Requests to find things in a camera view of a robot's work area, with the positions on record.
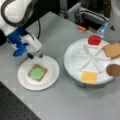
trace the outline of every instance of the white plate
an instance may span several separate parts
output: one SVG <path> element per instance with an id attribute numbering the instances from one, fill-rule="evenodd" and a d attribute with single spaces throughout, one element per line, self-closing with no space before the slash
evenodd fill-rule
<path id="1" fill-rule="evenodd" d="M 32 67 L 38 64 L 48 69 L 43 79 L 38 82 L 28 77 L 29 71 Z M 49 56 L 43 56 L 42 58 L 34 57 L 34 59 L 26 60 L 18 70 L 18 80 L 20 84 L 29 90 L 43 90 L 50 87 L 59 76 L 58 63 Z"/>
<path id="2" fill-rule="evenodd" d="M 64 56 L 64 66 L 65 66 L 65 69 L 67 70 L 67 72 L 69 73 L 69 75 L 72 76 L 74 79 L 82 82 L 81 77 L 82 77 L 83 71 L 81 71 L 80 68 L 90 58 L 88 53 L 84 49 L 82 49 L 84 45 L 87 45 L 90 47 L 88 49 L 91 52 L 91 54 L 95 54 L 95 52 L 99 48 L 102 48 L 103 46 L 108 45 L 108 44 L 109 43 L 102 40 L 100 45 L 97 46 L 98 47 L 97 48 L 95 46 L 88 45 L 88 38 L 85 38 L 85 39 L 78 40 L 75 43 L 73 43 L 72 45 L 70 45 L 70 47 L 66 50 L 65 56 Z M 80 56 L 89 56 L 89 57 L 88 58 L 80 57 L 79 55 L 77 57 L 75 57 L 75 55 L 78 52 L 79 52 Z M 101 51 L 96 56 L 97 57 L 106 57 L 103 49 L 101 49 Z M 96 60 L 97 60 L 96 62 L 97 62 L 98 67 L 101 70 L 103 70 L 102 72 L 98 73 L 97 84 L 103 84 L 103 83 L 106 83 L 106 82 L 112 80 L 113 77 L 109 76 L 106 73 L 106 67 L 111 62 L 116 63 L 116 60 L 119 60 L 119 59 L 116 59 L 114 61 L 100 60 L 100 59 L 96 59 Z M 95 68 L 95 65 L 91 61 L 89 61 L 88 65 L 86 65 L 86 67 L 83 69 L 88 70 L 88 71 L 97 71 Z"/>

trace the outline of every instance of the table surface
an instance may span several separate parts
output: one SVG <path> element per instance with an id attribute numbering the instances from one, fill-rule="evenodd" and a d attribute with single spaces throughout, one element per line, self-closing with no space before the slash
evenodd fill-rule
<path id="1" fill-rule="evenodd" d="M 42 120 L 119 120 L 120 80 L 101 89 L 83 89 L 74 84 L 64 68 L 64 53 L 73 42 L 89 37 L 91 32 L 81 32 L 77 26 L 49 12 L 41 19 L 42 53 L 57 60 L 60 66 L 58 80 L 43 91 L 30 91 L 17 79 L 19 66 L 26 56 L 14 58 L 8 44 L 0 47 L 0 80 Z M 38 34 L 38 23 L 28 28 Z"/>

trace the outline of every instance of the plate rim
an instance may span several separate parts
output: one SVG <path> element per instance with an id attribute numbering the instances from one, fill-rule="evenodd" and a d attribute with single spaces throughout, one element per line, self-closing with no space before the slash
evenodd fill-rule
<path id="1" fill-rule="evenodd" d="M 24 88 L 26 88 L 26 89 L 28 89 L 28 90 L 31 90 L 31 91 L 45 90 L 45 89 L 51 87 L 51 86 L 58 80 L 58 77 L 59 77 L 59 74 L 60 74 L 60 67 L 59 67 L 58 62 L 57 62 L 54 58 L 52 58 L 52 57 L 50 57 L 50 56 L 43 55 L 43 57 L 48 57 L 48 58 L 50 58 L 50 59 L 53 60 L 54 63 L 56 64 L 56 67 L 57 67 L 56 79 L 53 80 L 53 82 L 51 82 L 51 84 L 47 85 L 46 87 L 39 88 L 39 89 L 33 89 L 33 88 L 31 89 L 31 88 L 28 88 L 27 86 L 23 85 L 23 84 L 20 82 L 21 80 L 19 80 L 19 77 L 18 77 L 18 76 L 19 76 L 20 68 L 22 67 L 22 65 L 23 65 L 27 60 L 29 60 L 29 58 L 28 58 L 27 60 L 25 60 L 25 61 L 20 65 L 20 67 L 19 67 L 19 69 L 18 69 L 18 72 L 17 72 L 18 81 L 19 81 L 19 83 L 20 83 Z"/>

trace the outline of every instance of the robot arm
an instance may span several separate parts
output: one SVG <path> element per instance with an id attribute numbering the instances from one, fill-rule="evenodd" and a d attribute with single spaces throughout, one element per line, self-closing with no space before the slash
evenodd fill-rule
<path id="1" fill-rule="evenodd" d="M 36 2 L 37 0 L 6 0 L 1 5 L 0 19 L 4 21 L 2 30 L 15 49 L 14 56 L 21 56 L 25 52 L 38 53 L 41 50 L 42 45 L 37 38 L 22 27 Z"/>
<path id="2" fill-rule="evenodd" d="M 14 27 L 24 25 L 38 0 L 6 0 L 1 6 L 4 21 Z"/>

